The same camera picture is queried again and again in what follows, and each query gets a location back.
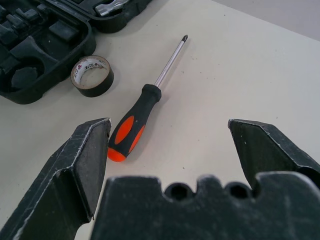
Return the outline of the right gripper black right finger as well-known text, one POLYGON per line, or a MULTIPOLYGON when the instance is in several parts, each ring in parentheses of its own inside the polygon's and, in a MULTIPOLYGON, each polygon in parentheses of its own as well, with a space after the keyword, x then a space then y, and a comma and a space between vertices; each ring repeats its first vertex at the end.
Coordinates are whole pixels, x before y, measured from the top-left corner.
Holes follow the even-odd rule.
POLYGON ((252 186, 262 172, 297 172, 320 189, 320 164, 272 124, 230 119, 228 128, 244 176, 252 186))

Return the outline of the black electrical tape roll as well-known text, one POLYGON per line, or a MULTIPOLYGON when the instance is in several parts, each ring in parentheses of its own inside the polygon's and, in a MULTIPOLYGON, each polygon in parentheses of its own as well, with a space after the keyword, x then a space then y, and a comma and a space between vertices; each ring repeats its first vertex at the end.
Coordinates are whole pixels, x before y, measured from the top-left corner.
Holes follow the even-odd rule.
POLYGON ((105 58, 90 55, 74 65, 70 79, 83 96, 94 98, 104 94, 112 86, 114 72, 105 58))

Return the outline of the black tool case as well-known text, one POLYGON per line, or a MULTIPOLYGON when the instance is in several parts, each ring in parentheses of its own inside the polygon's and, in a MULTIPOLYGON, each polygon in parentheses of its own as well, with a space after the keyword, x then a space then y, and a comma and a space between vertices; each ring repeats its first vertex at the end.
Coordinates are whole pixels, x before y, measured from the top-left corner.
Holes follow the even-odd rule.
POLYGON ((96 49, 93 29, 116 33, 152 0, 128 0, 101 17, 113 0, 0 0, 0 96, 16 104, 39 100, 96 49))

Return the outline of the black orange phillips screwdriver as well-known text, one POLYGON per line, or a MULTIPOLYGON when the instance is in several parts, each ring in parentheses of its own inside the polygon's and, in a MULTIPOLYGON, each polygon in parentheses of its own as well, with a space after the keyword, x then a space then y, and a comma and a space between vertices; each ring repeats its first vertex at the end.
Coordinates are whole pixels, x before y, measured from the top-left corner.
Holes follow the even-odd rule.
POLYGON ((119 121, 108 141, 107 157, 114 162, 124 161, 137 145, 156 103, 162 97, 160 85, 179 55, 188 35, 184 35, 154 84, 145 84, 133 107, 119 121))

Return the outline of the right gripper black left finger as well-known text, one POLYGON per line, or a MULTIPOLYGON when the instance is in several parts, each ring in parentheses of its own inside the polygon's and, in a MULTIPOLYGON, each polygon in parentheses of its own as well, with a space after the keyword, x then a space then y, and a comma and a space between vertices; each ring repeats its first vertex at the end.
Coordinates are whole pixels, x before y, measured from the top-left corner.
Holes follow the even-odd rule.
POLYGON ((74 240, 98 206, 110 130, 108 117, 79 125, 47 160, 0 230, 0 240, 74 240))

